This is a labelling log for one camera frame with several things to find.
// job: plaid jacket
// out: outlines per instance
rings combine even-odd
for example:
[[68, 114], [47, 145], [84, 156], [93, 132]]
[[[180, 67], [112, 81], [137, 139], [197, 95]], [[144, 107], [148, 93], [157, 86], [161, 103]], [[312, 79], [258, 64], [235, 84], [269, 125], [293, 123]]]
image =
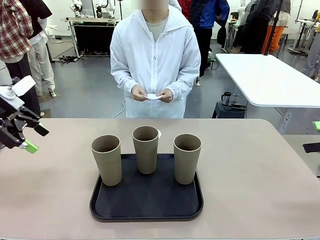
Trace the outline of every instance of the plaid jacket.
[[189, 21], [195, 30], [200, 28], [201, 16], [207, 1], [208, 0], [192, 0], [191, 2]]
[[33, 34], [31, 17], [18, 0], [0, 0], [0, 57], [13, 59], [26, 54]]

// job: black tray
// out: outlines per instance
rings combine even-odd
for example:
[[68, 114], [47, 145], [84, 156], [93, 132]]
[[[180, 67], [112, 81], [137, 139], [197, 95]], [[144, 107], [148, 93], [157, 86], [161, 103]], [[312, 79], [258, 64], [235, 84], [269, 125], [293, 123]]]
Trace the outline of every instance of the black tray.
[[99, 220], [189, 221], [204, 206], [198, 174], [189, 185], [175, 179], [173, 154], [158, 154], [156, 171], [149, 175], [139, 172], [136, 155], [122, 154], [122, 180], [106, 186], [98, 177], [90, 210]]

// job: orange pants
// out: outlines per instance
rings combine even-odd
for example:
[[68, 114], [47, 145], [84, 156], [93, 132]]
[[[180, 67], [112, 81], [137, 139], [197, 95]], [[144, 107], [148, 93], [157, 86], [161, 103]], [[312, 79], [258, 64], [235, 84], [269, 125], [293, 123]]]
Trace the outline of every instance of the orange pants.
[[[273, 39], [272, 39], [272, 42], [271, 42], [271, 45], [270, 45], [270, 51], [274, 52], [274, 51], [277, 51], [278, 48], [279, 48], [279, 41], [280, 41], [280, 38], [282, 36], [282, 33], [284, 32], [285, 30], [285, 26], [276, 26], [275, 27], [275, 31], [274, 31], [274, 35], [273, 35]], [[264, 40], [264, 45], [263, 45], [263, 48], [262, 48], [262, 51], [261, 53], [264, 54], [265, 51], [266, 51], [266, 48], [267, 48], [267, 45], [268, 45], [268, 41], [269, 41], [269, 37], [271, 35], [271, 31], [272, 31], [272, 26], [268, 26], [268, 32], [266, 33], [266, 36], [265, 36], [265, 40]]]

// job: person's left hand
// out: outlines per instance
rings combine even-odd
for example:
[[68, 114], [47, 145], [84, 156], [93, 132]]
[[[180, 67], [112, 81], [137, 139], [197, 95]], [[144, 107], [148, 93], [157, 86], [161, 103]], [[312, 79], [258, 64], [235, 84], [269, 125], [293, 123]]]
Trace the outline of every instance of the person's left hand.
[[171, 90], [169, 89], [164, 89], [163, 91], [161, 91], [160, 93], [157, 94], [157, 97], [161, 96], [162, 97], [159, 99], [161, 100], [162, 102], [165, 102], [165, 103], [171, 103], [172, 100], [174, 99], [174, 94]]

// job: black t-shirt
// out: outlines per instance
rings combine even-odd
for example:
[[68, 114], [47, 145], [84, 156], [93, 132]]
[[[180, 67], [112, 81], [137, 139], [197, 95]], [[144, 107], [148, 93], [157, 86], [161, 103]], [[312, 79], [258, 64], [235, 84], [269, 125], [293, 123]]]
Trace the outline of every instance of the black t-shirt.
[[24, 6], [27, 13], [32, 19], [33, 34], [29, 39], [32, 39], [43, 30], [38, 23], [38, 18], [46, 19], [52, 15], [52, 12], [42, 0], [19, 0]]

